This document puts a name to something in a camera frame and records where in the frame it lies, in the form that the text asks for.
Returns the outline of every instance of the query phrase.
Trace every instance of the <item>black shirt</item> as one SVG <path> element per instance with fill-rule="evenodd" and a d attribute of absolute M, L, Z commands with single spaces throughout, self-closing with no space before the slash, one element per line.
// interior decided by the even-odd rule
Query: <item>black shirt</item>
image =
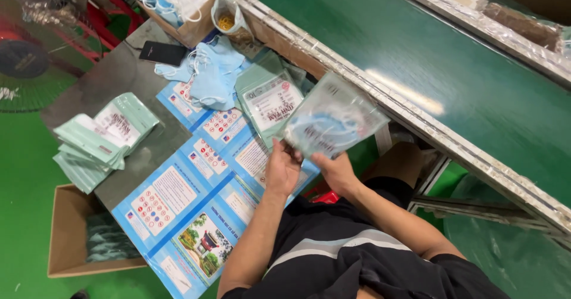
<path fill-rule="evenodd" d="M 424 260 L 346 201 L 300 198 L 284 211 L 262 281 L 222 298 L 349 299 L 360 286 L 385 298 L 508 298 L 474 264 L 453 254 Z"/>

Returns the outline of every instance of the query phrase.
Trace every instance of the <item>smartphone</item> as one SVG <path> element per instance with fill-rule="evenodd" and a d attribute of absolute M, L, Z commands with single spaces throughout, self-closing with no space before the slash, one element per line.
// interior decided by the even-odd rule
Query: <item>smartphone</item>
<path fill-rule="evenodd" d="M 182 46 L 146 41 L 139 59 L 178 67 L 181 65 L 187 51 L 188 49 Z"/>

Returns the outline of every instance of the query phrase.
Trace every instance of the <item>hand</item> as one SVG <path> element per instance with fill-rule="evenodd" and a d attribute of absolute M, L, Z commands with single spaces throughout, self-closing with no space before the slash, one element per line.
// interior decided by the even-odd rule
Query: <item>hand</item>
<path fill-rule="evenodd" d="M 351 196 L 361 183 L 353 172 L 353 166 L 346 152 L 341 153 L 335 160 L 321 153 L 311 155 L 311 160 L 320 169 L 329 187 L 342 197 Z"/>
<path fill-rule="evenodd" d="M 295 159 L 286 151 L 286 142 L 272 139 L 274 151 L 266 164 L 266 192 L 288 197 L 293 191 L 299 172 L 302 169 L 301 153 L 295 153 Z"/>

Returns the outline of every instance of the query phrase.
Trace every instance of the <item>gray table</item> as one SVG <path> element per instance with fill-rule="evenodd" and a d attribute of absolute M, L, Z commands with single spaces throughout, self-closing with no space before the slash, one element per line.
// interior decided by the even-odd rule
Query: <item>gray table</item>
<path fill-rule="evenodd" d="M 146 40 L 175 42 L 151 19 L 126 39 L 135 48 L 143 47 Z M 125 159 L 125 170 L 113 171 L 95 189 L 96 195 L 110 211 L 192 136 L 155 98 L 168 81 L 154 73 L 153 63 L 138 57 L 138 51 L 122 42 L 40 112 L 41 119 L 53 133 L 54 128 L 77 114 L 94 117 L 112 98 L 130 91 L 161 120 Z"/>

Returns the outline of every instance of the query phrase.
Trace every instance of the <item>green conveyor belt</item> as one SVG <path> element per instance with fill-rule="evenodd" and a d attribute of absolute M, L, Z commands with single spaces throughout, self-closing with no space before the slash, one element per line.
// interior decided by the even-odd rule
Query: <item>green conveyor belt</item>
<path fill-rule="evenodd" d="M 260 0 L 571 206 L 571 97 L 408 0 Z"/>

